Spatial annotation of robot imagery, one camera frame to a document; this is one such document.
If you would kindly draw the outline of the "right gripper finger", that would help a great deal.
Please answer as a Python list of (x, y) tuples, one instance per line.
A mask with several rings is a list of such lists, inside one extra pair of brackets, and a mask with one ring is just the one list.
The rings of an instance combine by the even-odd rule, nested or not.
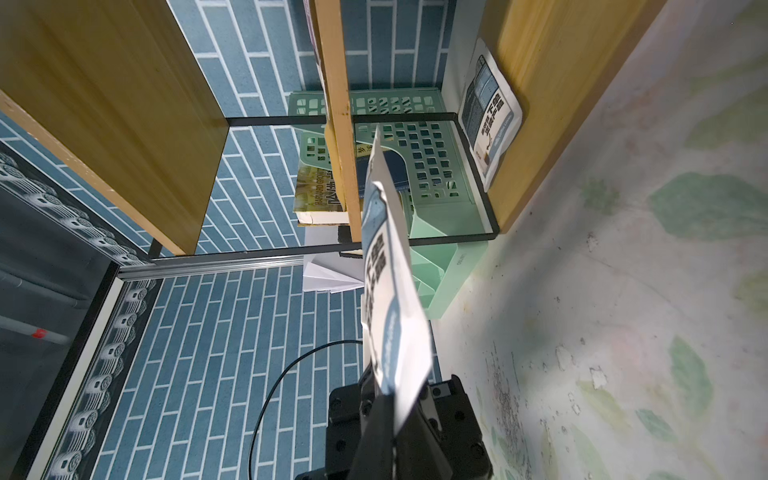
[(380, 395), (360, 408), (361, 438), (347, 478), (393, 478), (394, 396)]

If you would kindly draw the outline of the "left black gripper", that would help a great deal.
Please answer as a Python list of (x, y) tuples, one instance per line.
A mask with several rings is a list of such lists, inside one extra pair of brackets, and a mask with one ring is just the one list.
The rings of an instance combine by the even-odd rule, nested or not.
[[(373, 376), (329, 395), (325, 464), (298, 479), (348, 479), (361, 438), (360, 408), (380, 396)], [(456, 375), (423, 386), (401, 430), (394, 433), (392, 479), (490, 479), (493, 466), (479, 423)]]

